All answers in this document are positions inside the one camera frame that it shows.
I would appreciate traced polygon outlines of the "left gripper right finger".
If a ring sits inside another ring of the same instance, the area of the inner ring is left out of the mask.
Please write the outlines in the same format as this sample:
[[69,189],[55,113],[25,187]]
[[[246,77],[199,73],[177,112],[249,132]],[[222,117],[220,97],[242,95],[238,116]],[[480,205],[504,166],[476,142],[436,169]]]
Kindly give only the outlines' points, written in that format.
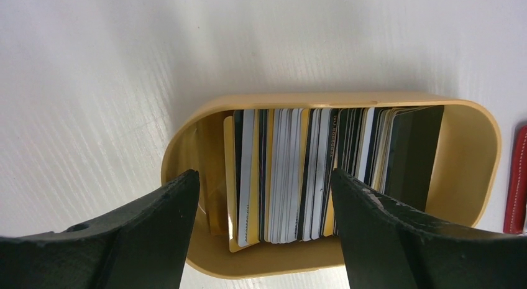
[[331,173],[351,288],[525,288],[526,238],[444,221]]

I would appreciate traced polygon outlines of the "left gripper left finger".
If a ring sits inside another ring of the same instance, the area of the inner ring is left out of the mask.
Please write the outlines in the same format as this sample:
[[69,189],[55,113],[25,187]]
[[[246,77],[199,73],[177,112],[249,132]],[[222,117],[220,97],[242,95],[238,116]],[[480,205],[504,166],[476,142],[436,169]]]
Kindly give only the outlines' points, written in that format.
[[199,173],[63,232],[1,238],[2,288],[178,288]]

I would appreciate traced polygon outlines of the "red leather card holder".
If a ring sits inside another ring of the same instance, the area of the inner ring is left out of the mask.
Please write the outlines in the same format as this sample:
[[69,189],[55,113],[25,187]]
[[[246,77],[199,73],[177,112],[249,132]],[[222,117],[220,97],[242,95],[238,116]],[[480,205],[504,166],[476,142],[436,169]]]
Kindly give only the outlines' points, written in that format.
[[524,234],[526,232],[526,124],[515,134],[511,154],[508,196],[505,208],[503,232]]

